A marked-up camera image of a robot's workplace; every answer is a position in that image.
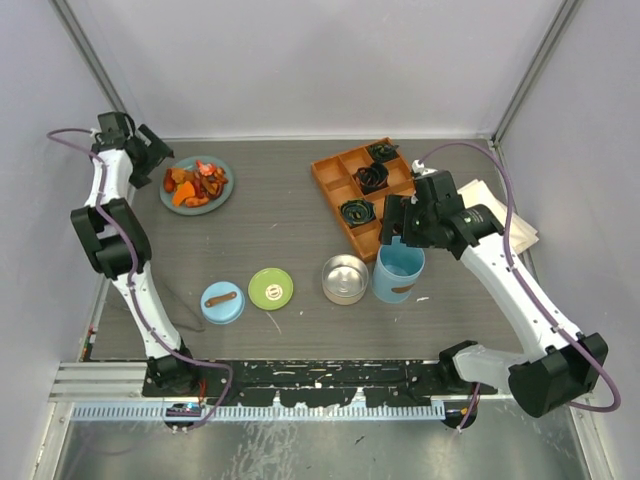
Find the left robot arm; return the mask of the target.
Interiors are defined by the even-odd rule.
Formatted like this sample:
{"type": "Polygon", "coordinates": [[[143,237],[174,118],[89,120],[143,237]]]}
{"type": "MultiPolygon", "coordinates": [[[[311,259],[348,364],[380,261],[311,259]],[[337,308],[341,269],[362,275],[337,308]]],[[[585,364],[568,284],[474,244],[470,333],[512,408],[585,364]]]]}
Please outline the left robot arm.
{"type": "Polygon", "coordinates": [[[126,113],[104,113],[98,121],[89,154],[91,192],[71,212],[71,223],[93,269],[112,282],[131,311],[147,357],[146,382],[188,396],[199,387],[200,372],[185,360],[191,353],[162,304],[151,274],[151,243],[127,200],[129,189],[148,185],[149,174],[173,151],[126,113]]]}

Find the blue cylindrical lunch container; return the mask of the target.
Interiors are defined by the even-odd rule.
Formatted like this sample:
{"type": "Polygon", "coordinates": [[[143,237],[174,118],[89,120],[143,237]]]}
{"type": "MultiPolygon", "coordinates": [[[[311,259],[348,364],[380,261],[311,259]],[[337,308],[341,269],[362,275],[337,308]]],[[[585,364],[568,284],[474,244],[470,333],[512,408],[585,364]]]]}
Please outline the blue cylindrical lunch container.
{"type": "Polygon", "coordinates": [[[404,302],[411,295],[425,261],[422,249],[409,247],[399,236],[394,236],[390,244],[379,248],[373,269],[373,293],[385,303],[404,302]]]}

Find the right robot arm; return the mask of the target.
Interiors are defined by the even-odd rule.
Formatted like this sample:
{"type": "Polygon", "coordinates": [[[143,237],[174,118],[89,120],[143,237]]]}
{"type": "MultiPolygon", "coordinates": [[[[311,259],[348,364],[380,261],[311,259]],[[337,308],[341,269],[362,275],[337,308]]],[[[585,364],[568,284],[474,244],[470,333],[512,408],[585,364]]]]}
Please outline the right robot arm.
{"type": "Polygon", "coordinates": [[[550,301],[513,250],[502,224],[485,205],[461,199],[418,202],[391,194],[384,200],[380,239],[385,245],[449,251],[491,294],[511,324],[522,351],[514,354],[465,341],[441,354],[438,379],[459,394],[473,382],[510,393],[539,418],[591,392],[609,353],[598,333],[584,334],[550,301]]]}

